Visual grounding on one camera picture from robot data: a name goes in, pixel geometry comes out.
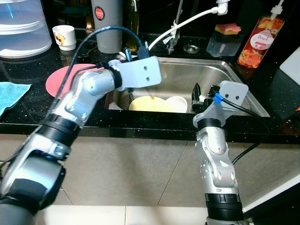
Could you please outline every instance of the blue towel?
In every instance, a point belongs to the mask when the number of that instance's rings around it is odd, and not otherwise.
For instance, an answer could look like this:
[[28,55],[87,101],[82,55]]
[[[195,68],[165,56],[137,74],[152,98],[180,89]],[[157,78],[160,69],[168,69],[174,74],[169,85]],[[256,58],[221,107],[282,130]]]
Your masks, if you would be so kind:
[[14,107],[30,86],[31,84],[0,82],[0,116],[6,109]]

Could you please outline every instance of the stainless steel sink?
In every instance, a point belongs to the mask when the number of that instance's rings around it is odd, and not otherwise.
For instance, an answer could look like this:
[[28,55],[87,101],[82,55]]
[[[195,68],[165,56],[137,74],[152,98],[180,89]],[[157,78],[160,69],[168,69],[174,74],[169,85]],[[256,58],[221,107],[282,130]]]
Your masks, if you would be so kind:
[[[206,98],[211,85],[219,85],[221,81],[242,83],[229,65],[218,60],[194,60],[159,58],[163,80],[159,85],[135,89],[133,97],[156,96],[167,99],[172,96],[182,96],[187,101],[187,113],[190,113],[191,94],[196,83],[201,87],[201,97]],[[106,105],[109,109],[127,110],[129,107],[129,93],[127,90],[114,91],[108,94]],[[256,112],[260,116],[269,117],[267,111],[259,104],[249,91],[243,107]]]

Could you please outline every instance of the bottle label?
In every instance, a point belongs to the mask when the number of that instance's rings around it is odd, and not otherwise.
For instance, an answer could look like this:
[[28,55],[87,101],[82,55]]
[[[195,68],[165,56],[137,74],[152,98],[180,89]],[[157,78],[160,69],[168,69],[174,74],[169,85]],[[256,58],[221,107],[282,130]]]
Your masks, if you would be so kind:
[[104,17],[105,17],[105,13],[104,13],[104,10],[99,7],[99,6],[96,6],[95,7],[95,16],[98,20],[104,20]]
[[258,50],[268,49],[273,43],[274,38],[269,30],[263,30],[251,37],[250,44],[253,48]]

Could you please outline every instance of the sparkly black countertop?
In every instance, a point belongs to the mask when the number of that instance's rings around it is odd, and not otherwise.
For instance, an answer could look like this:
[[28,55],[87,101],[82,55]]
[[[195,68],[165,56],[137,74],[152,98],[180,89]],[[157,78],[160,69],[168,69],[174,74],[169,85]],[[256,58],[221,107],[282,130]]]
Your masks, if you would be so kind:
[[[178,43],[171,57],[226,61],[249,86],[249,90],[270,115],[270,118],[266,118],[271,130],[267,143],[300,143],[300,121],[294,114],[300,106],[300,87],[279,69],[282,62],[268,57],[258,69],[247,69],[237,65],[234,57],[213,58],[205,49],[198,54],[188,54],[181,45],[184,43]],[[152,54],[167,57],[160,46]],[[0,60],[0,82],[32,84],[21,100],[0,117],[0,133],[29,134],[36,128],[53,101],[45,89],[45,82],[51,73],[69,65],[71,57],[72,52],[60,51],[57,45],[52,45],[47,52],[29,59]],[[77,63],[112,59],[115,59],[115,55],[94,50],[90,57],[81,58]],[[194,115],[191,113],[108,110],[104,108],[104,103],[105,97],[97,103],[80,135],[195,140],[192,124]],[[261,124],[250,116],[232,116],[226,121],[224,129],[229,142],[253,143],[264,133]]]

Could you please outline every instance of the gray tumbler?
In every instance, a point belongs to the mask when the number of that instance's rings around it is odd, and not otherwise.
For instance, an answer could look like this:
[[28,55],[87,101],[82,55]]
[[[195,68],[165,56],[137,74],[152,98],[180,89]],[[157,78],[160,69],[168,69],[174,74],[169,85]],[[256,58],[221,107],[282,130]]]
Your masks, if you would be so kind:
[[[95,28],[122,26],[123,0],[92,0]],[[118,53],[122,48],[122,31],[108,30],[97,35],[98,49],[102,53]]]

